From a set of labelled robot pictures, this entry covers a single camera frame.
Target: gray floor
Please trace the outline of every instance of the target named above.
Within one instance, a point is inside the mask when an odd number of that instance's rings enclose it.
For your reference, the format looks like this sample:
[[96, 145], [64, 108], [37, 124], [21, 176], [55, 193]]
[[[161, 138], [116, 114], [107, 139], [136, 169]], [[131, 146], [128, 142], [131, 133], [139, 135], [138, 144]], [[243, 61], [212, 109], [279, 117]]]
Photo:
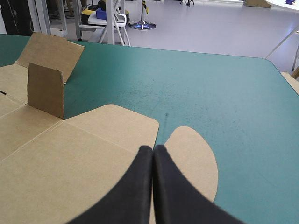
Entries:
[[[187, 7], [179, 1], [147, 0], [146, 20], [157, 28], [127, 28], [132, 46], [235, 56], [265, 57], [293, 28], [299, 14], [277, 8], [246, 7], [240, 3], [195, 1]], [[140, 20], [140, 1], [126, 1], [131, 21]], [[67, 38], [75, 40], [74, 20], [68, 21]], [[83, 32], [87, 41], [91, 32]], [[292, 35], [270, 57], [278, 70], [291, 73], [299, 35]]]

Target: cardboard flap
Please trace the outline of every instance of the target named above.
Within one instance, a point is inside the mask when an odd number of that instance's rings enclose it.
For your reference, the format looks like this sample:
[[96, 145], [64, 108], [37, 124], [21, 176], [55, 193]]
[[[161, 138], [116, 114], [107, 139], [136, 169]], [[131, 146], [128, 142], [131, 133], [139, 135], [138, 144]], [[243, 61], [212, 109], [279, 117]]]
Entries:
[[8, 95], [0, 93], [0, 117], [19, 108], [24, 103]]
[[64, 117], [64, 86], [61, 71], [29, 63], [28, 105]]
[[62, 121], [0, 162], [0, 223], [67, 223], [105, 196], [135, 156]]
[[60, 118], [28, 105], [0, 117], [0, 161], [59, 121]]
[[70, 77], [84, 46], [67, 41], [65, 38], [33, 33], [17, 64], [29, 67], [29, 63], [62, 71], [63, 81]]
[[287, 72], [281, 72], [281, 75], [286, 79], [286, 81], [290, 84], [290, 86], [295, 90], [295, 92], [299, 95], [299, 82], [290, 76]]
[[204, 138], [192, 128], [181, 126], [173, 131], [165, 147], [185, 178], [213, 202], [218, 169], [214, 153]]
[[136, 153], [139, 147], [153, 148], [159, 123], [117, 105], [105, 105], [65, 120], [91, 134]]
[[27, 102], [28, 69], [17, 64], [0, 67], [0, 90], [8, 96]]

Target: green table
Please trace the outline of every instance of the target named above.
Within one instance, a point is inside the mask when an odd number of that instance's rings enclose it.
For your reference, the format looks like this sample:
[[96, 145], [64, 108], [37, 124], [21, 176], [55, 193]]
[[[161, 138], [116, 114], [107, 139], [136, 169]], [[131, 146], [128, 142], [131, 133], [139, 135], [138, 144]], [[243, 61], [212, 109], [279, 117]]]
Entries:
[[[13, 63], [27, 40], [0, 35], [0, 65]], [[298, 223], [299, 96], [271, 62], [80, 44], [65, 118], [117, 104], [160, 123], [156, 144], [190, 126], [216, 156], [217, 205], [251, 224]]]

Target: blue bin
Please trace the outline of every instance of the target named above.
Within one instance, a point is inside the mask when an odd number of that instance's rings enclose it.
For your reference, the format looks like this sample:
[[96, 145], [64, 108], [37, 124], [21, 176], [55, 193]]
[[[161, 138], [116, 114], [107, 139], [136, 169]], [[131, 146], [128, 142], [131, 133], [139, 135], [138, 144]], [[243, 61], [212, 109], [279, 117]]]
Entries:
[[101, 20], [107, 20], [106, 11], [103, 11], [101, 8], [96, 10], [97, 18]]

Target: white chair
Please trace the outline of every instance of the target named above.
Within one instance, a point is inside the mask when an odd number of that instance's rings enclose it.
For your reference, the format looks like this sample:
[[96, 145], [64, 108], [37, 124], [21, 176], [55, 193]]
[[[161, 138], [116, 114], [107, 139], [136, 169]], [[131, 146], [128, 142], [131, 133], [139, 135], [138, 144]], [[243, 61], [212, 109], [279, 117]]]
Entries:
[[[131, 46], [127, 31], [126, 31], [126, 24], [127, 24], [127, 17], [124, 14], [121, 14], [119, 9], [118, 9], [118, 5], [119, 5], [119, 0], [116, 1], [116, 4], [114, 6], [114, 26], [117, 30], [118, 36], [120, 37], [121, 40], [121, 44], [124, 46], [124, 41], [122, 39], [121, 36], [121, 32], [119, 27], [122, 27], [126, 36], [126, 39], [128, 41], [128, 45]], [[102, 20], [102, 19], [98, 19], [96, 16], [96, 12], [92, 13], [89, 18], [88, 18], [88, 24], [90, 25], [98, 25], [98, 26], [105, 26], [102, 35], [100, 37], [99, 43], [103, 42], [103, 39], [107, 33], [107, 21], [106, 20]]]

